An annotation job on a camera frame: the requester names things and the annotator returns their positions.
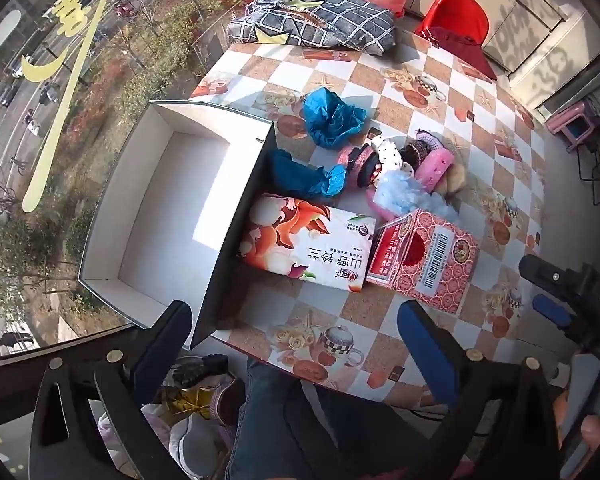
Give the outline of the beige fuzzy sock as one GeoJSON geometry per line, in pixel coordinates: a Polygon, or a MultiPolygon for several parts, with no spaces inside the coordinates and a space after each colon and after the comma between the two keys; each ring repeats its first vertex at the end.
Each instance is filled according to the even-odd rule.
{"type": "Polygon", "coordinates": [[[449,198],[459,193],[467,183],[467,170],[464,165],[454,162],[438,181],[434,192],[449,198]]]}

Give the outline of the pink sponge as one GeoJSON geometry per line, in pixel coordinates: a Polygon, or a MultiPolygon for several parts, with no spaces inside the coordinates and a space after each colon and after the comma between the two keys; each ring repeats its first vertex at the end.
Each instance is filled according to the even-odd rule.
{"type": "Polygon", "coordinates": [[[453,162],[454,154],[446,148],[432,150],[415,170],[415,179],[427,193],[434,192],[453,162]]]}

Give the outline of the light blue fluffy cloth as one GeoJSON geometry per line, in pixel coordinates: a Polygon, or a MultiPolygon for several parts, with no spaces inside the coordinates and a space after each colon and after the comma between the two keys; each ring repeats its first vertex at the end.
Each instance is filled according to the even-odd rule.
{"type": "Polygon", "coordinates": [[[441,195],[427,193],[415,178],[403,171],[387,172],[379,178],[370,206],[387,220],[402,217],[416,209],[452,223],[458,218],[457,211],[441,195]]]}

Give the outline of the purple striped knit hat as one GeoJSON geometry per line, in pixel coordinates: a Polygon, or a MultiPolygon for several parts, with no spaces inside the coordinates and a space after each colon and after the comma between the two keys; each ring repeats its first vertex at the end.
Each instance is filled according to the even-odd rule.
{"type": "Polygon", "coordinates": [[[399,153],[402,162],[416,170],[432,151],[440,148],[444,148],[444,145],[436,136],[429,131],[418,129],[414,139],[407,140],[399,153]]]}

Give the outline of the cream polka dot scrunchie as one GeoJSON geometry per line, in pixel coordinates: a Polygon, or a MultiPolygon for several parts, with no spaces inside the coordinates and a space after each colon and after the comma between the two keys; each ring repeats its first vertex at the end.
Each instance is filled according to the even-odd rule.
{"type": "Polygon", "coordinates": [[[384,136],[374,136],[370,145],[378,155],[381,176],[391,171],[403,171],[410,177],[414,176],[413,167],[403,159],[393,140],[384,136]]]}

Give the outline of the red patterned tissue box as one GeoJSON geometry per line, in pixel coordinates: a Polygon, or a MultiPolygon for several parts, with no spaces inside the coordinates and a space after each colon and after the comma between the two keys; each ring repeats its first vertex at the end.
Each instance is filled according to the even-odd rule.
{"type": "Polygon", "coordinates": [[[469,232],[416,209],[383,224],[375,235],[366,281],[455,314],[478,258],[469,232]]]}

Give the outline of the pink plastic stool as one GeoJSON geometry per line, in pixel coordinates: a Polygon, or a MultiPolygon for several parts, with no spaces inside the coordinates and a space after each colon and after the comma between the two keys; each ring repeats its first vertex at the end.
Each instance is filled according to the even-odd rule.
{"type": "Polygon", "coordinates": [[[562,134],[568,141],[566,151],[573,152],[583,144],[600,125],[600,116],[595,115],[585,101],[567,107],[547,119],[545,128],[551,133],[562,134]]]}

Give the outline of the person's jeans leg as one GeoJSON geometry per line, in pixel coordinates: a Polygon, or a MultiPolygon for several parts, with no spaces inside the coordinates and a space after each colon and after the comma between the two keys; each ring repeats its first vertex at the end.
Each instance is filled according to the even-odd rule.
{"type": "Polygon", "coordinates": [[[227,479],[400,479],[428,439],[391,406],[317,390],[325,423],[302,382],[250,358],[227,479]]]}

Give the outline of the checkered tablecloth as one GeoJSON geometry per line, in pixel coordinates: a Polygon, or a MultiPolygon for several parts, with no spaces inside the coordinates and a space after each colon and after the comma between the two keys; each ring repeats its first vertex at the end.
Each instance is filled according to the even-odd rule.
{"type": "Polygon", "coordinates": [[[396,325],[419,301],[463,349],[508,361],[540,241],[544,136],[452,53],[406,35],[384,58],[233,44],[193,92],[267,120],[284,156],[344,170],[330,200],[277,186],[239,240],[215,338],[278,370],[397,408],[434,396],[396,325]]]}

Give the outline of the white open storage box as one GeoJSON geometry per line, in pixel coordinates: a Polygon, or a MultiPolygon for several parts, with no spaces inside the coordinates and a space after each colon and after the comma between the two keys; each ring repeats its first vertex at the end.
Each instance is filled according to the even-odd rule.
{"type": "Polygon", "coordinates": [[[79,281],[148,328],[175,300],[192,313],[185,349],[218,327],[250,206],[275,150],[267,119],[193,101],[152,101],[102,189],[79,281]]]}

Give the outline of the white cabinet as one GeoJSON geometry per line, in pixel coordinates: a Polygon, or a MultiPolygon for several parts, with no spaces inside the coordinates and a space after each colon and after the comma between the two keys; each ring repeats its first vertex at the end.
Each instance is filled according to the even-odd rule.
{"type": "MultiPolygon", "coordinates": [[[[509,90],[530,108],[544,106],[600,58],[600,28],[580,0],[476,0],[489,31],[483,51],[506,73],[509,90]]],[[[434,0],[407,0],[423,16],[434,0]]]]}

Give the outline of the white peach drink carton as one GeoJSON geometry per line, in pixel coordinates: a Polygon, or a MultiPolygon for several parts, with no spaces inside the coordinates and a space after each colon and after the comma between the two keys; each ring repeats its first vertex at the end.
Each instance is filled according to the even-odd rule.
{"type": "Polygon", "coordinates": [[[375,228],[366,214],[262,194],[249,211],[238,255],[266,272],[359,292],[375,228]]]}

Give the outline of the dark blue plastic bag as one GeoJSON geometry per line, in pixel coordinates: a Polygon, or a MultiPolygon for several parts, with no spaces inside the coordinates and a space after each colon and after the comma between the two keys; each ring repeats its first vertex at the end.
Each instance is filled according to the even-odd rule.
{"type": "Polygon", "coordinates": [[[335,165],[332,169],[310,168],[296,162],[284,150],[268,154],[268,171],[272,187],[278,194],[300,200],[327,200],[343,191],[347,167],[335,165]]]}

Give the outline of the red plastic chair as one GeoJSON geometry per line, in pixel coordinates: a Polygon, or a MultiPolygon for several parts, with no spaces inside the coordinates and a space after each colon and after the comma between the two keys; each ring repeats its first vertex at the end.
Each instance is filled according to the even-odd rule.
{"type": "Polygon", "coordinates": [[[497,80],[483,53],[490,23],[476,0],[434,0],[415,35],[450,52],[469,68],[469,75],[497,80]]]}

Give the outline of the grey plaid pillow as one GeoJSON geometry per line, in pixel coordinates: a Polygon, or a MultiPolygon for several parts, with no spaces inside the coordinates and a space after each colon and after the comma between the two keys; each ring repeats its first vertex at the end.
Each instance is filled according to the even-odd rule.
{"type": "Polygon", "coordinates": [[[396,44],[393,13],[368,0],[253,0],[227,25],[232,44],[349,49],[381,56],[396,44]]]}

